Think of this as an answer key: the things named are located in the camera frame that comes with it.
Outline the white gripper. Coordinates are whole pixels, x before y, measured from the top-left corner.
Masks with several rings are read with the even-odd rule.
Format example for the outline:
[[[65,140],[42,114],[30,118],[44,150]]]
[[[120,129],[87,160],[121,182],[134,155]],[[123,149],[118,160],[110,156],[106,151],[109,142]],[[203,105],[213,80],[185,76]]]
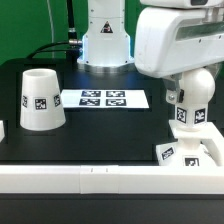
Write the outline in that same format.
[[[224,61],[222,15],[219,21],[212,22],[205,17],[205,9],[147,7],[138,18],[136,68],[147,76],[166,76],[163,82],[170,104],[183,102],[181,72]]]

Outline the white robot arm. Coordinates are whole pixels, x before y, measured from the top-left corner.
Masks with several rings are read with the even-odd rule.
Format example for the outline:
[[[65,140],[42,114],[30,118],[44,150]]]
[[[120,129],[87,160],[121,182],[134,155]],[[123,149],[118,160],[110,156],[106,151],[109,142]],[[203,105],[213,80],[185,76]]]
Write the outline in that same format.
[[[88,0],[82,69],[102,73],[131,63],[155,78],[174,81],[181,102],[183,73],[224,61],[224,0],[140,0],[135,39],[124,28],[124,0]]]

